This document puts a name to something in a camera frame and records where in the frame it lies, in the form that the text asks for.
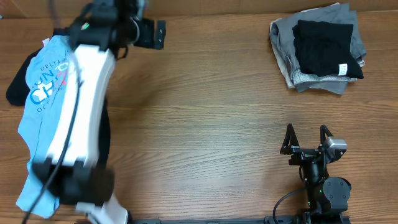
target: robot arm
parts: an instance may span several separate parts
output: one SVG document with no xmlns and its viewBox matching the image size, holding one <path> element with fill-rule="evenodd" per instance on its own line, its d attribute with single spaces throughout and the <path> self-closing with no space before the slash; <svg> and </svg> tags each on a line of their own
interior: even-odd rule
<svg viewBox="0 0 398 224">
<path fill-rule="evenodd" d="M 299 145 L 292 124 L 287 126 L 280 153 L 291 155 L 289 165 L 300 166 L 300 177 L 305 188 L 299 190 L 307 191 L 309 209 L 299 210 L 296 217 L 276 218 L 275 211 L 280 200 L 274 207 L 273 217 L 266 218 L 269 224 L 283 219 L 296 224 L 350 224 L 349 217 L 344 217 L 342 213 L 348 209 L 351 184 L 344 178 L 330 177 L 326 168 L 327 164 L 341 159 L 347 151 L 347 143 L 335 138 L 325 125 L 320 128 L 320 137 L 321 143 L 316 149 L 304 149 Z"/>
<path fill-rule="evenodd" d="M 143 10 L 142 0 L 94 0 L 72 23 L 73 53 L 60 120 L 46 159 L 32 165 L 34 174 L 60 197 L 60 203 L 76 205 L 93 223 L 131 220 L 113 195 L 113 171 L 96 164 L 101 109 L 119 49 L 125 48 L 126 56 L 131 44 L 163 48 L 165 21 L 158 21 L 155 30 L 154 21 L 142 18 Z"/>
</svg>

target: black cloth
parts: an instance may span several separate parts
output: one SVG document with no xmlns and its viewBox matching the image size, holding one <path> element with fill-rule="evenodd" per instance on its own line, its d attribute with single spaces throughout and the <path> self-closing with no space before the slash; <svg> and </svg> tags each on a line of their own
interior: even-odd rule
<svg viewBox="0 0 398 224">
<path fill-rule="evenodd" d="M 347 64 L 346 76 L 363 78 L 361 67 L 350 52 L 352 24 L 299 20 L 293 27 L 295 56 L 306 74 L 337 75 Z"/>
<path fill-rule="evenodd" d="M 54 29 L 53 36 L 55 35 L 69 35 L 69 28 L 66 29 Z M 36 57 L 40 50 L 36 50 L 31 53 L 22 63 L 20 69 L 17 72 L 17 75 L 12 80 L 9 85 L 6 98 L 11 105 L 14 106 L 24 106 L 26 102 L 26 98 L 30 92 L 30 88 L 27 86 L 25 81 L 26 70 L 30 64 L 30 60 Z M 105 99 L 104 106 L 102 109 L 101 120 L 99 122 L 99 133 L 98 133 L 98 150 L 99 150 L 99 158 L 97 162 L 97 166 L 106 167 L 106 161 L 109 156 L 109 148 L 111 146 L 111 125 L 109 123 L 108 110 L 106 109 L 107 101 Z"/>
</svg>

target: white label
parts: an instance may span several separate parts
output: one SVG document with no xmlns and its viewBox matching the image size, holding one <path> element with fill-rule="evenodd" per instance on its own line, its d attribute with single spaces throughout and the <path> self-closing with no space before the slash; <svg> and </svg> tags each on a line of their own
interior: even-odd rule
<svg viewBox="0 0 398 224">
<path fill-rule="evenodd" d="M 347 64 L 339 64 L 338 75 L 347 75 L 348 66 Z"/>
</svg>

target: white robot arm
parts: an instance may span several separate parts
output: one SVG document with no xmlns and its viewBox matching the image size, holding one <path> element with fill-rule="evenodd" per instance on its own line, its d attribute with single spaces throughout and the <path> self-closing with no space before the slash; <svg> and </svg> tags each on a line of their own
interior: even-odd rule
<svg viewBox="0 0 398 224">
<path fill-rule="evenodd" d="M 73 53 L 60 120 L 46 159 L 32 165 L 43 191 L 60 197 L 60 203 L 76 205 L 92 223 L 132 222 L 113 194 L 113 171 L 97 167 L 98 132 L 119 49 L 126 48 L 126 56 L 129 44 L 163 48 L 165 21 L 158 21 L 155 30 L 154 21 L 142 18 L 143 10 L 144 1 L 94 0 L 75 19 L 70 26 Z"/>
</svg>

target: folded clothes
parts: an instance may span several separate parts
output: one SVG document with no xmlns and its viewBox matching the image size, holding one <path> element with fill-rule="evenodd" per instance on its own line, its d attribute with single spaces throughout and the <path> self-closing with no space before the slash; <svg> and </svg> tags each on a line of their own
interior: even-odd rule
<svg viewBox="0 0 398 224">
<path fill-rule="evenodd" d="M 299 20 L 293 34 L 301 72 L 319 77 L 363 78 L 361 67 L 349 51 L 353 27 L 352 24 Z"/>
<path fill-rule="evenodd" d="M 366 55 L 366 50 L 359 34 L 356 12 L 349 11 L 349 4 L 337 3 L 328 7 L 299 12 L 284 19 L 277 19 L 271 22 L 270 26 L 272 49 L 289 88 L 296 87 L 298 91 L 304 91 L 309 88 L 322 88 L 342 95 L 347 83 L 356 81 L 356 78 L 336 76 L 318 77 L 314 74 L 306 74 L 300 71 L 300 64 L 295 56 L 292 30 L 299 20 L 352 24 L 353 34 L 351 37 L 350 52 L 360 66 L 363 66 L 363 57 Z"/>
</svg>

